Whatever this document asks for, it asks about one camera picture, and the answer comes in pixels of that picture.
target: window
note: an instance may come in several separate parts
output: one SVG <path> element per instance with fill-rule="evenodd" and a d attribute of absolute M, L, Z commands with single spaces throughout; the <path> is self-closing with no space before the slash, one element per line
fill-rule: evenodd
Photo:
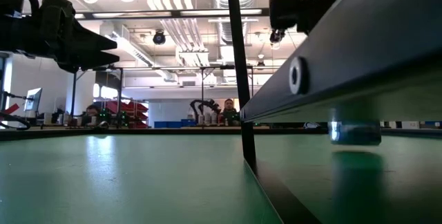
<path fill-rule="evenodd" d="M 106 99 L 113 99 L 118 97 L 118 90 L 113 88 L 108 88 L 107 86 L 102 86 L 101 97 Z"/>
<path fill-rule="evenodd" d="M 93 93 L 94 97 L 99 97 L 99 85 L 98 84 L 94 84 L 94 93 Z"/>

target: green table surface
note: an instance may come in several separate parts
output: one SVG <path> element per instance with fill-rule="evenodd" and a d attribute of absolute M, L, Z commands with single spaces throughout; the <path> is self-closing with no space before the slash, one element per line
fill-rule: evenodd
<path fill-rule="evenodd" d="M 0 223 L 280 223 L 240 136 L 0 143 Z"/>
<path fill-rule="evenodd" d="M 442 223 L 442 140 L 256 136 L 257 157 L 322 223 Z M 0 143 L 0 223 L 279 223 L 240 136 Z"/>
<path fill-rule="evenodd" d="M 442 140 L 383 136 L 357 147 L 259 136 L 256 150 L 322 223 L 442 223 Z"/>

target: black vertical pole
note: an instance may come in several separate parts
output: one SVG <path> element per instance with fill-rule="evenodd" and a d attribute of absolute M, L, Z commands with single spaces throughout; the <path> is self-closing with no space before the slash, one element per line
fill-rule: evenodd
<path fill-rule="evenodd" d="M 249 77 L 247 75 L 246 53 L 244 50 L 244 36 L 242 35 L 242 22 L 240 0 L 229 0 L 230 25 L 235 54 L 236 82 L 240 108 L 250 100 Z M 241 121 L 242 152 L 245 160 L 252 169 L 256 164 L 255 140 L 253 136 L 253 123 Z"/>
<path fill-rule="evenodd" d="M 123 92 L 123 68 L 119 69 L 119 84 L 118 84 L 118 98 L 117 98 L 117 128 L 122 125 L 122 92 Z"/>
<path fill-rule="evenodd" d="M 6 58 L 0 57 L 1 62 L 1 78 L 0 78 L 0 111 L 5 111 L 6 108 L 6 95 L 4 94 L 3 84 L 5 83 L 6 77 Z"/>
<path fill-rule="evenodd" d="M 75 105 L 75 88 L 77 87 L 77 71 L 74 73 L 74 82 L 72 85 L 72 105 L 70 105 L 70 116 L 74 116 L 74 105 Z"/>
<path fill-rule="evenodd" d="M 251 96 L 254 96 L 254 88 L 253 88 L 253 68 L 251 68 Z"/>
<path fill-rule="evenodd" d="M 119 84 L 118 84 L 118 102 L 117 102 L 117 114 L 120 114 L 122 110 L 122 91 L 123 91 L 123 68 L 119 69 Z"/>
<path fill-rule="evenodd" d="M 201 68 L 201 100 L 204 101 L 204 68 Z M 204 117 L 204 105 L 202 106 L 202 112 L 201 112 L 202 116 Z"/>

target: bottle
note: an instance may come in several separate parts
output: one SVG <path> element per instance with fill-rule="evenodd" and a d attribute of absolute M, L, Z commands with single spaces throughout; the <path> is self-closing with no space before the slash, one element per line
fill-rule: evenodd
<path fill-rule="evenodd" d="M 204 114 L 204 123 L 205 124 L 210 124 L 211 123 L 211 115 L 210 115 L 210 113 L 205 113 Z"/>
<path fill-rule="evenodd" d="M 224 124 L 224 116 L 222 114 L 218 114 L 218 124 Z"/>
<path fill-rule="evenodd" d="M 217 124 L 218 123 L 218 114 L 216 112 L 212 112 L 212 124 Z"/>
<path fill-rule="evenodd" d="M 204 124 L 204 115 L 199 115 L 198 116 L 198 124 Z"/>

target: cylindrical object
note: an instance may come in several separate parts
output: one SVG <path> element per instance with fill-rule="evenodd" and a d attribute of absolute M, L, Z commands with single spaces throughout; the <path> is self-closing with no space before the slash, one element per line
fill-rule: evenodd
<path fill-rule="evenodd" d="M 68 113 L 65 113 L 63 116 L 63 124 L 69 124 L 70 122 L 70 115 Z"/>
<path fill-rule="evenodd" d="M 52 114 L 51 113 L 44 113 L 43 124 L 52 124 Z"/>
<path fill-rule="evenodd" d="M 92 116 L 92 118 L 90 119 L 90 123 L 92 125 L 96 125 L 97 124 L 97 116 Z"/>
<path fill-rule="evenodd" d="M 218 114 L 218 124 L 224 124 L 224 116 L 222 114 Z"/>
<path fill-rule="evenodd" d="M 82 117 L 77 117 L 77 126 L 81 126 L 82 121 L 83 121 Z"/>
<path fill-rule="evenodd" d="M 212 112 L 211 120 L 212 120 L 212 124 L 218 123 L 218 114 L 216 112 Z"/>
<path fill-rule="evenodd" d="M 205 124 L 210 124 L 210 123 L 211 123 L 211 116 L 210 116 L 210 113 L 205 113 L 205 114 L 204 114 L 204 123 L 205 123 Z"/>
<path fill-rule="evenodd" d="M 204 115 L 199 115 L 198 116 L 198 124 L 204 124 Z"/>
<path fill-rule="evenodd" d="M 63 113 L 58 115 L 58 123 L 57 124 L 63 124 L 63 116 L 64 116 Z"/>
<path fill-rule="evenodd" d="M 329 134 L 332 144 L 379 145 L 381 123 L 379 121 L 330 122 Z"/>

